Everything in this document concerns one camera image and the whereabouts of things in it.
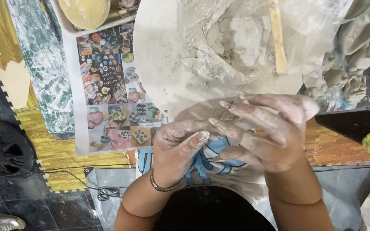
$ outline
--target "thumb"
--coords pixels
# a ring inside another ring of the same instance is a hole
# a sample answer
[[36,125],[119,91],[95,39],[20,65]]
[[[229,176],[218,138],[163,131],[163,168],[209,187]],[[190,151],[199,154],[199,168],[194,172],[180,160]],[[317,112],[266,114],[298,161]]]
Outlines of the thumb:
[[210,133],[208,131],[196,132],[188,139],[180,143],[177,148],[179,153],[187,156],[193,156],[204,144],[208,142]]

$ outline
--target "silver bracelet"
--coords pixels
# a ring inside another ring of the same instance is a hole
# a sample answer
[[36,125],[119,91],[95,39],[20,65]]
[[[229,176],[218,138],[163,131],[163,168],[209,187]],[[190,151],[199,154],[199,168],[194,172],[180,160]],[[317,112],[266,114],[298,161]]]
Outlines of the silver bracelet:
[[158,192],[169,192],[171,190],[176,189],[181,184],[182,179],[183,179],[183,177],[181,178],[181,180],[178,183],[174,184],[173,186],[171,186],[169,188],[162,188],[162,187],[159,187],[157,185],[157,183],[155,183],[155,181],[154,181],[154,169],[153,168],[151,169],[151,177],[150,177],[151,184],[154,187],[154,189],[156,189]]

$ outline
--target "black object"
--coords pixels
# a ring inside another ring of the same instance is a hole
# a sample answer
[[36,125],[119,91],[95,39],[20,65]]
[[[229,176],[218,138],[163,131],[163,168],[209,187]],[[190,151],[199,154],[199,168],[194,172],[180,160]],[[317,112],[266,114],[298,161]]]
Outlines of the black object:
[[218,186],[189,187],[174,193],[161,212],[154,230],[275,231],[269,221],[236,192]]
[[32,142],[17,126],[0,120],[0,174],[31,171],[36,160]]
[[370,111],[317,115],[315,119],[319,125],[359,144],[362,144],[363,138],[370,133]]

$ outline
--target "blue string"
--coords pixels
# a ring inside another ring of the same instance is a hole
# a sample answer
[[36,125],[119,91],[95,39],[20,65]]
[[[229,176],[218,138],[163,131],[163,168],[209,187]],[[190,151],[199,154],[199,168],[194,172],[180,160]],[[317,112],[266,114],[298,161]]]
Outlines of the blue string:
[[191,166],[189,166],[188,171],[185,173],[185,180],[188,183],[188,186],[193,186],[195,184],[195,181],[191,177],[191,171],[194,169],[194,167],[197,169],[199,175],[202,178],[202,181],[205,185],[211,185],[212,182],[209,179],[208,175],[205,173],[205,168],[202,165],[202,150],[199,150],[191,159]]

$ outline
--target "printed collage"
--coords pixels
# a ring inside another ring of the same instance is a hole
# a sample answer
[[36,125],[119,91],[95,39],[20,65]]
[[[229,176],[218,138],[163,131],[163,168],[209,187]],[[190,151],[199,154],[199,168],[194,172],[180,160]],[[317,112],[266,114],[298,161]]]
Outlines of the printed collage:
[[151,147],[164,114],[135,69],[134,22],[77,38],[89,152]]

